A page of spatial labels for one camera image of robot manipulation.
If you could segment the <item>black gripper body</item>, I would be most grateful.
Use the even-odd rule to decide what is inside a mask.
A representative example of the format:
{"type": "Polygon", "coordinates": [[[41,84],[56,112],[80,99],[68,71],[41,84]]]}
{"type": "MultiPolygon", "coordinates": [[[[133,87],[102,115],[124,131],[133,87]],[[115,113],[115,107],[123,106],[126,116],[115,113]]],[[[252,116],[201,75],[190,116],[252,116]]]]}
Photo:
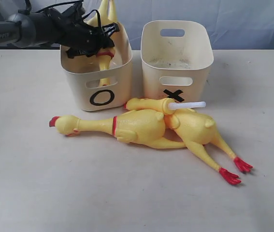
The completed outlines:
{"type": "Polygon", "coordinates": [[[103,48],[103,30],[98,10],[96,10],[96,16],[97,26],[95,27],[85,23],[82,17],[72,20],[63,13],[52,10],[51,20],[56,32],[52,42],[79,50],[87,56],[97,54],[103,48]]]}

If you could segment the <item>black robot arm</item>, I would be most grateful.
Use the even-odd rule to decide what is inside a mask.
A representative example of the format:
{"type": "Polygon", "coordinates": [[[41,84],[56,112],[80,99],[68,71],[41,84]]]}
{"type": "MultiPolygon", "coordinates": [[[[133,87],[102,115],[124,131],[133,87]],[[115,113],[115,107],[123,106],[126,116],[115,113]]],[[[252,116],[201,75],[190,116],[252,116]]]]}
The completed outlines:
{"type": "Polygon", "coordinates": [[[35,45],[59,44],[68,47],[68,58],[76,56],[108,55],[108,48],[115,46],[112,35],[120,31],[116,22],[102,20],[97,11],[97,25],[84,21],[88,17],[81,0],[70,1],[70,7],[59,12],[56,4],[31,12],[31,3],[12,14],[6,21],[0,21],[0,46],[13,44],[19,48],[35,45]]]}

